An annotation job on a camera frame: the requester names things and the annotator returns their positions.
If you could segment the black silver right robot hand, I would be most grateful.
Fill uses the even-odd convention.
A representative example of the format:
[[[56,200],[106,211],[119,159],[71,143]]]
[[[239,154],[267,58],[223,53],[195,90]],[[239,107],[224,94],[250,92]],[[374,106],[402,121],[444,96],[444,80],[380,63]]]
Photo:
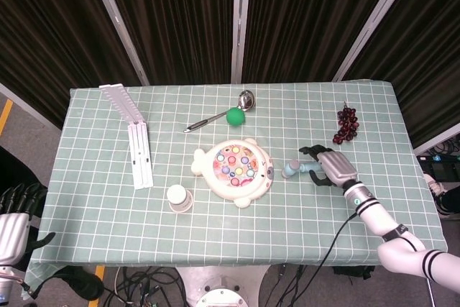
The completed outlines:
[[[320,164],[325,178],[320,179],[314,170],[309,170],[310,178],[317,186],[334,185],[346,190],[358,183],[357,170],[341,152],[322,145],[301,147],[299,152],[310,155]]]

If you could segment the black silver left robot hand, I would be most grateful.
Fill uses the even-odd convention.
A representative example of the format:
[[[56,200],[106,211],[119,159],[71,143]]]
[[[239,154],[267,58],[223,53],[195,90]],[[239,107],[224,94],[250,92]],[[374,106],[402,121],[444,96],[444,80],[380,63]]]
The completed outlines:
[[[1,266],[14,266],[54,239],[55,232],[29,239],[32,217],[46,194],[47,188],[40,183],[20,183],[1,192]]]

